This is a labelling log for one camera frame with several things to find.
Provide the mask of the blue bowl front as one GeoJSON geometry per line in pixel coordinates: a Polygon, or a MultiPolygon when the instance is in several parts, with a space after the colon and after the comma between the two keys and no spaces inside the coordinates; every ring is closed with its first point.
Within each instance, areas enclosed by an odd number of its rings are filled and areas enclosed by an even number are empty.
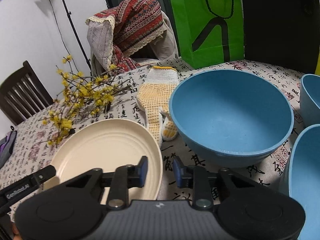
{"type": "Polygon", "coordinates": [[[295,140],[279,191],[303,207],[306,219],[299,239],[319,239],[319,124],[305,128],[295,140]]]}

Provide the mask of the blue bowl left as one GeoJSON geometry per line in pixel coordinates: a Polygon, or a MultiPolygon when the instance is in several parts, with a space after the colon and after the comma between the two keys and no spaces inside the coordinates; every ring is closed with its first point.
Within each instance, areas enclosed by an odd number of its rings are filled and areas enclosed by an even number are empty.
{"type": "Polygon", "coordinates": [[[182,81],[169,113],[186,145],[228,168],[261,162],[290,136],[292,107],[275,85],[232,69],[209,70],[182,81]]]}

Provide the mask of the grey purple cloth pouch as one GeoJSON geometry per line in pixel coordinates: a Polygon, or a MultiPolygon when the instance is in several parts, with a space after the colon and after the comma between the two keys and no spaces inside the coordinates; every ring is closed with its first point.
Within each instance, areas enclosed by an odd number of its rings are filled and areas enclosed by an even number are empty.
{"type": "Polygon", "coordinates": [[[0,168],[8,161],[12,155],[14,143],[17,137],[17,131],[13,126],[10,126],[11,131],[1,139],[1,148],[0,148],[0,168]]]}

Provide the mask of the black paper bag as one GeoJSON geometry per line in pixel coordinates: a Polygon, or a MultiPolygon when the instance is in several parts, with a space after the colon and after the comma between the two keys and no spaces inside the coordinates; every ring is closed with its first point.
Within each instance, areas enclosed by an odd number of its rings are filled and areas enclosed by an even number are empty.
{"type": "Polygon", "coordinates": [[[319,0],[242,0],[244,57],[313,74],[319,56],[319,0]]]}

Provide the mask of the calligraphy print tablecloth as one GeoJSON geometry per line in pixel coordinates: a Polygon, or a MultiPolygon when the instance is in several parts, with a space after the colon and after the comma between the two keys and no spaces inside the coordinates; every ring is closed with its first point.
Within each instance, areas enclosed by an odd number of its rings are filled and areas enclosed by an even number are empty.
{"type": "MultiPolygon", "coordinates": [[[[127,81],[131,85],[131,91],[117,96],[111,110],[107,113],[101,114],[96,118],[92,116],[80,118],[75,125],[75,129],[78,131],[94,122],[112,118],[125,118],[144,125],[145,115],[136,105],[136,95],[137,89],[145,81],[149,69],[149,66],[145,66],[118,75],[116,80],[118,82],[127,81]]],[[[299,133],[304,129],[303,119],[300,116],[299,97],[300,79],[305,72],[249,60],[233,61],[204,68],[204,70],[211,69],[236,69],[255,74],[281,89],[289,100],[295,117],[293,131],[289,139],[262,162],[235,169],[236,172],[260,184],[267,185],[273,189],[278,188],[293,144],[299,133]]],[[[13,153],[1,168],[1,188],[5,188],[50,164],[58,148],[49,146],[46,142],[56,129],[51,124],[44,125],[42,118],[50,111],[57,109],[57,107],[57,105],[52,105],[16,127],[17,138],[13,153]]],[[[157,195],[159,200],[190,198],[190,190],[178,189],[175,185],[172,172],[173,156],[178,155],[186,165],[204,166],[213,172],[218,169],[216,165],[194,153],[180,136],[173,141],[164,142],[161,146],[161,152],[163,177],[157,195]]]]}

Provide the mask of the green paper shopping bag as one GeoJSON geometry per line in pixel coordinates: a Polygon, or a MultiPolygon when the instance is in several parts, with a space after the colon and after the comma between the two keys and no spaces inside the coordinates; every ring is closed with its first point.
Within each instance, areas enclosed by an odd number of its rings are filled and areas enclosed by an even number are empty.
{"type": "Polygon", "coordinates": [[[181,58],[195,69],[244,58],[242,0],[170,0],[181,58]]]}

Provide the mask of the red patterned blanket on chair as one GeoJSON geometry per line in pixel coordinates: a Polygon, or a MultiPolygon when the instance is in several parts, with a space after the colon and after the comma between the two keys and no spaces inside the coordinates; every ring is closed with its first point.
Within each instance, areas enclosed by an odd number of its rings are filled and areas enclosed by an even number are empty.
{"type": "Polygon", "coordinates": [[[152,61],[178,58],[170,20],[158,0],[123,0],[86,20],[93,76],[111,69],[123,72],[152,61]]]}

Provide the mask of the blue bowl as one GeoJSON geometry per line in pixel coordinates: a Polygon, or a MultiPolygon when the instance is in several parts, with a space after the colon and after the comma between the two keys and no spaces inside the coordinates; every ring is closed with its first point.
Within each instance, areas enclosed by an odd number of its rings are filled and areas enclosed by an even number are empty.
{"type": "Polygon", "coordinates": [[[319,124],[319,76],[305,74],[300,80],[300,114],[306,127],[319,124]]]}
{"type": "Polygon", "coordinates": [[[306,219],[299,239],[319,239],[319,124],[305,128],[295,140],[279,191],[303,207],[306,219]]]}
{"type": "Polygon", "coordinates": [[[290,136],[292,107],[275,85],[232,69],[209,70],[182,81],[169,113],[186,145],[228,168],[261,162],[290,136]]]}

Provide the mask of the yellow flower branches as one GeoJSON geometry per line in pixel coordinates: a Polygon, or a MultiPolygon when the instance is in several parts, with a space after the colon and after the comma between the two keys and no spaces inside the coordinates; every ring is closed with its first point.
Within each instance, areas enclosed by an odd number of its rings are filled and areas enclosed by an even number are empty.
{"type": "Polygon", "coordinates": [[[41,119],[43,125],[51,125],[56,131],[49,135],[46,144],[57,147],[75,133],[75,124],[80,120],[110,110],[117,96],[131,90],[128,80],[118,81],[117,76],[136,69],[138,64],[130,58],[112,62],[102,73],[86,76],[77,68],[64,71],[57,68],[63,90],[54,100],[55,107],[41,119]]]}

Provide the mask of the blue bowl right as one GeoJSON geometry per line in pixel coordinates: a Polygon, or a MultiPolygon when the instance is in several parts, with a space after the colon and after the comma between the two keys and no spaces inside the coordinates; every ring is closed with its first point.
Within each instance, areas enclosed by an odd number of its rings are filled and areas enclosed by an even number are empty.
{"type": "Polygon", "coordinates": [[[300,80],[300,114],[306,127],[319,124],[319,76],[305,74],[300,80]]]}

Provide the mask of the dark wooden chair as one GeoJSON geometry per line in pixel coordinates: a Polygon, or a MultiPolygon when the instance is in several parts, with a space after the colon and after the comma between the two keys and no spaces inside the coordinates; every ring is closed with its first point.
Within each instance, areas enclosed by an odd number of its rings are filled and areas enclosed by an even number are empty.
{"type": "Polygon", "coordinates": [[[28,61],[1,83],[1,110],[19,125],[54,103],[28,61]]]}

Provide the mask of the yellow dotted work glove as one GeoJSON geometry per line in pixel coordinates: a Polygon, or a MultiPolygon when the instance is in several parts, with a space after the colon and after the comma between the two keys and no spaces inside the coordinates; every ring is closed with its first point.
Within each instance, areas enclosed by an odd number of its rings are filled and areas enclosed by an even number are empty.
{"type": "Polygon", "coordinates": [[[137,105],[145,113],[146,129],[159,146],[175,139],[178,134],[169,113],[169,100],[178,84],[174,68],[154,66],[138,89],[137,105]]]}

